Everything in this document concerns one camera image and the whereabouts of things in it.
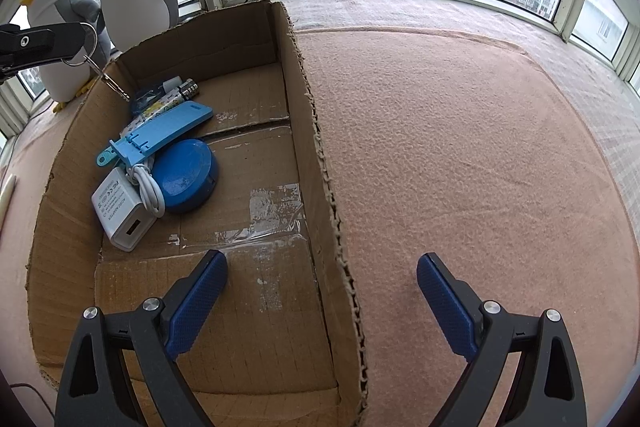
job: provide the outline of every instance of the white power adapter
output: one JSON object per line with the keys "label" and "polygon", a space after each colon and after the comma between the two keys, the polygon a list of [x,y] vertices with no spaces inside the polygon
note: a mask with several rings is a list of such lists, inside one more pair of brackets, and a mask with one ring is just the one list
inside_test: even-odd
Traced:
{"label": "white power adapter", "polygon": [[91,202],[111,244],[125,252],[136,247],[157,219],[147,212],[122,167],[109,173],[91,196]]}

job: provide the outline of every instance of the cardboard box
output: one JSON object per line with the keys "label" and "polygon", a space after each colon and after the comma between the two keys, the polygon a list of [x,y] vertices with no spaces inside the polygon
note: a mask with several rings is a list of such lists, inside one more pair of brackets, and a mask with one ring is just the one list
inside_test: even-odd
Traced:
{"label": "cardboard box", "polygon": [[[131,253],[104,237],[90,197],[95,158],[130,120],[97,84],[56,157],[28,272],[36,358],[60,379],[82,311],[128,311],[162,296],[209,248],[228,282],[178,366],[217,426],[350,426],[366,406],[364,346],[340,249],[313,101],[288,16],[268,1],[203,14],[108,68],[127,92],[180,74],[215,117],[191,132],[220,179],[198,210],[159,219]],[[161,425],[133,353],[129,372],[149,425]]]}

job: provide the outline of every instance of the pink felt cloth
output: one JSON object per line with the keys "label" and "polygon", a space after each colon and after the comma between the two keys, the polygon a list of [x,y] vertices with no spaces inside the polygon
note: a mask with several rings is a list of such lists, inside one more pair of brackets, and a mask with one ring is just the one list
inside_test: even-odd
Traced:
{"label": "pink felt cloth", "polygon": [[484,36],[342,28],[298,41],[362,309],[364,425],[428,425],[464,367],[415,280],[427,251],[510,312],[560,310],[594,425],[636,359],[638,250],[571,105],[522,49]]}

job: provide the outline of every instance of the black clamp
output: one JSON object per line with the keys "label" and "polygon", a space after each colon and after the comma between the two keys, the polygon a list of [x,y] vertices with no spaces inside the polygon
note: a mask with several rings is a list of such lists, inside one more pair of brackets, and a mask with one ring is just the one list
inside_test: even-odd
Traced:
{"label": "black clamp", "polygon": [[175,359],[191,349],[225,283],[226,258],[209,250],[164,298],[125,313],[85,309],[66,356],[55,426],[146,426],[122,355],[129,349],[166,427],[212,427]]}
{"label": "black clamp", "polygon": [[20,29],[0,25],[0,84],[18,71],[71,60],[84,46],[85,23],[68,22]]}
{"label": "black clamp", "polygon": [[520,362],[497,427],[586,427],[578,363],[558,311],[530,317],[482,302],[435,253],[420,257],[417,278],[452,351],[467,361],[431,427],[479,425],[507,355],[516,352]]}

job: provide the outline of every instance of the cardboard box flap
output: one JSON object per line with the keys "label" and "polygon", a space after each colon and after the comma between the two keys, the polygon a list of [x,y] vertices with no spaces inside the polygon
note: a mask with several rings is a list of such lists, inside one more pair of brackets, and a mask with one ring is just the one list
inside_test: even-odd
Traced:
{"label": "cardboard box flap", "polygon": [[313,94],[304,75],[289,16],[280,3],[272,8],[311,251],[340,388],[339,425],[347,426],[357,421],[366,407],[364,332],[354,281],[340,243],[340,219],[326,172]]}
{"label": "cardboard box flap", "polygon": [[199,82],[271,64],[276,51],[269,13],[267,0],[203,13],[141,42],[116,63],[136,90],[177,74]]}
{"label": "cardboard box flap", "polygon": [[[124,79],[119,80],[130,89]],[[96,84],[54,159],[38,210],[26,284],[31,339],[39,363],[64,362],[78,318],[94,301],[93,273],[102,230],[90,196],[104,177],[95,158],[117,135],[127,113],[127,104],[117,94],[103,83]]]}
{"label": "cardboard box flap", "polygon": [[[280,394],[335,387],[332,360],[307,247],[300,235],[224,250],[225,290],[178,367],[193,391]],[[129,311],[162,296],[202,253],[148,261],[103,262],[96,303]],[[142,379],[135,357],[130,374]]]}

